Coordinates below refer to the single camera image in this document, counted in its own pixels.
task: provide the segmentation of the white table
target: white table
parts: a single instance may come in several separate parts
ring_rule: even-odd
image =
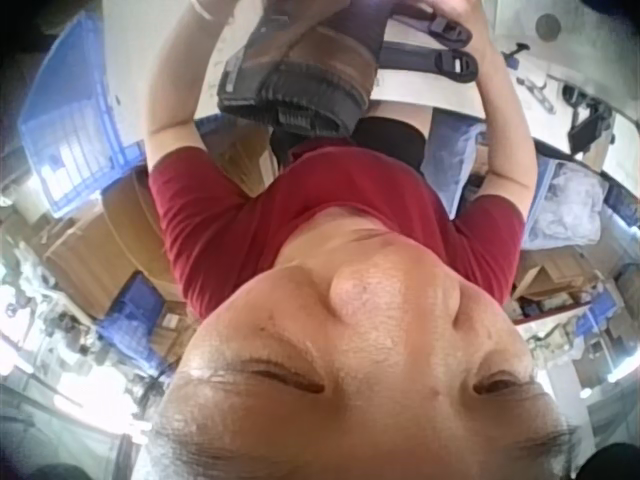
[[[149,75],[164,39],[187,4],[186,0],[103,0],[109,96],[124,144],[137,142],[143,136],[141,112]],[[230,23],[216,47],[200,98],[196,114],[198,118],[218,113],[218,79],[226,60],[245,44],[260,17],[261,5],[261,0],[240,0],[236,18],[242,21]],[[429,36],[393,21],[387,28],[386,39],[424,46],[437,45]],[[537,85],[546,81],[545,93],[557,109],[555,115],[548,114],[524,87],[515,83],[514,76],[514,85],[532,135],[568,153],[567,133],[571,127],[573,112],[562,100],[561,82],[547,78],[548,63],[526,54],[519,58],[521,68],[518,75],[530,77]],[[478,118],[485,117],[475,84],[456,84],[443,77],[420,72],[380,71],[372,98],[438,107]],[[622,144],[612,149],[607,165],[614,178],[624,175],[624,178],[619,179],[621,183],[625,186],[629,184],[634,188],[632,192],[640,196],[637,178],[640,173],[634,174],[640,171],[640,163],[629,164],[633,160],[633,156],[629,160],[629,152],[633,152],[636,147],[625,146],[626,142],[631,142],[632,145],[640,144],[640,137],[635,127],[635,137],[633,131],[627,130],[620,140]]]

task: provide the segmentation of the eye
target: eye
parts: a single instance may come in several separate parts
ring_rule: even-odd
[[[247,360],[243,366],[252,375],[267,378],[305,393],[321,394],[325,386],[273,360]]]
[[[522,381],[516,375],[507,371],[501,371],[475,384],[473,390],[478,395],[491,395],[519,387],[520,385],[522,385]]]

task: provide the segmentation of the man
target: man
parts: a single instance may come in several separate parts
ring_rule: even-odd
[[[137,478],[564,472],[570,434],[500,307],[534,195],[533,142],[480,2],[427,3],[474,34],[489,130],[489,174],[453,222],[410,162],[366,138],[297,147],[247,198],[193,125],[235,2],[200,0],[180,19],[146,143],[167,252],[204,322]]]

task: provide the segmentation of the blue bin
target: blue bin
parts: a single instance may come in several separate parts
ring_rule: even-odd
[[[81,13],[38,72],[18,127],[33,172],[55,217],[122,177],[144,158],[123,146],[107,103],[104,34]]]
[[[98,332],[143,370],[155,375],[166,362],[151,348],[149,339],[164,307],[162,294],[144,274],[136,272],[98,323]]]

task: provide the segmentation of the red shirt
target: red shirt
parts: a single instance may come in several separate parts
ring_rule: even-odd
[[[371,215],[500,303],[511,292],[524,231],[522,214],[499,196],[479,197],[450,221],[437,194],[413,170],[352,146],[316,146],[256,198],[194,147],[165,157],[150,184],[173,272],[203,319],[270,269],[298,227],[330,207]]]

